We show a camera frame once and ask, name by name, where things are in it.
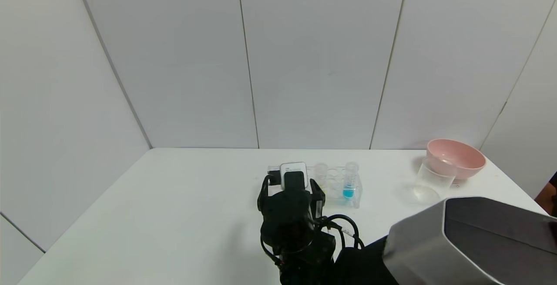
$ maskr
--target pink bowl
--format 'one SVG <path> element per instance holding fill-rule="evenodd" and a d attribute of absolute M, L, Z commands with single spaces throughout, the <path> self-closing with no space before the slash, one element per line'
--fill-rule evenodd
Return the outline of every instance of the pink bowl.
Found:
<path fill-rule="evenodd" d="M 443 160 L 452 162 L 457 166 L 458 180 L 474 176 L 486 165 L 486 158 L 478 149 L 456 140 L 438 139 L 428 142 L 427 156 L 433 158 L 431 165 L 434 170 L 445 165 Z"/>

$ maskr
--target tabletop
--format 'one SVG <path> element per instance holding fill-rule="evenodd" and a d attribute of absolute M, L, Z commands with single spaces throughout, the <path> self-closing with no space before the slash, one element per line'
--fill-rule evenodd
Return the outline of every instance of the tabletop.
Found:
<path fill-rule="evenodd" d="M 76 220 L 20 285 L 280 284 L 259 245 L 256 200 L 268 166 L 358 162 L 360 208 L 325 204 L 323 213 L 350 216 L 369 244 L 428 207 L 410 192 L 425 154 L 155 148 Z M 476 176 L 454 184 L 449 196 L 485 196 L 546 214 L 489 160 Z"/>

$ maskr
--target brown object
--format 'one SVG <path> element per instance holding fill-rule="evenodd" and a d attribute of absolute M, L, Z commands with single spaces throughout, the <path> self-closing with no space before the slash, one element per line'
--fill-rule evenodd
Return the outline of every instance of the brown object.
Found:
<path fill-rule="evenodd" d="M 555 196 L 556 194 L 557 194 L 557 189 L 555 188 L 555 186 L 553 186 L 550 183 L 547 183 L 544 189 L 541 190 L 541 192 L 538 194 L 538 196 L 535 198 L 534 201 L 537 202 L 537 204 L 539 204 L 541 208 L 545 210 L 545 212 L 547 212 L 549 215 L 552 215 L 551 212 L 553 212 L 554 203 L 555 203 L 553 201 L 553 196 Z"/>

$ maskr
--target black cable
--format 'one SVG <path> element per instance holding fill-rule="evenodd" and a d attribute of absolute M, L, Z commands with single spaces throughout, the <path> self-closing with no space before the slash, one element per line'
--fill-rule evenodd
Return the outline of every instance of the black cable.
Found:
<path fill-rule="evenodd" d="M 342 248 L 346 248 L 346 242 L 344 241 L 344 233 L 342 232 L 342 229 L 340 228 L 336 228 L 339 230 L 339 234 L 340 234 L 340 241 L 342 242 Z"/>
<path fill-rule="evenodd" d="M 344 214 L 335 214 L 335 215 L 327 217 L 326 219 L 324 219 L 321 222 L 319 230 L 321 230 L 321 228 L 326 226 L 327 223 L 332 222 L 333 220 L 336 220 L 336 219 L 345 220 L 348 223 L 350 223 L 350 225 L 352 225 L 352 228 L 354 229 L 354 236 L 353 236 L 354 237 L 354 248 L 358 248 L 358 244 L 360 244 L 360 246 L 362 246 L 362 249 L 363 249 L 364 248 L 364 243 L 360 239 L 360 232 L 358 231 L 358 226 L 356 225 L 356 222 L 354 222 L 354 220 L 350 219 L 348 216 L 346 216 Z"/>
<path fill-rule="evenodd" d="M 354 241 L 357 241 L 360 247 L 364 249 L 364 242 L 360 239 L 360 237 L 354 236 Z"/>
<path fill-rule="evenodd" d="M 268 255 L 269 258 L 271 260 L 273 260 L 273 262 L 275 262 L 275 265 L 281 265 L 282 261 L 281 259 L 278 259 L 277 257 L 275 257 L 268 249 L 267 247 L 265 247 L 265 244 L 263 243 L 263 237 L 259 237 L 259 241 L 261 242 L 261 248 L 263 248 L 263 251 L 265 251 L 265 255 Z"/>

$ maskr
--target clear plastic cup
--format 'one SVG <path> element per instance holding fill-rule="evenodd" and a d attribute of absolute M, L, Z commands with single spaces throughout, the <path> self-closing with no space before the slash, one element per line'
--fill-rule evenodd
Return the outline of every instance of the clear plastic cup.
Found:
<path fill-rule="evenodd" d="M 352 198 L 358 182 L 359 166 L 356 162 L 348 162 L 344 168 L 344 188 L 342 194 L 345 198 Z"/>
<path fill-rule="evenodd" d="M 440 159 L 442 166 L 436 165 L 435 170 L 431 161 L 428 157 L 422 160 L 414 186 L 415 196 L 423 202 L 436 202 L 445 198 L 457 174 L 457 167 L 449 160 Z"/>
<path fill-rule="evenodd" d="M 314 167 L 315 181 L 322 190 L 327 187 L 327 170 L 329 167 L 324 163 L 316 164 Z"/>

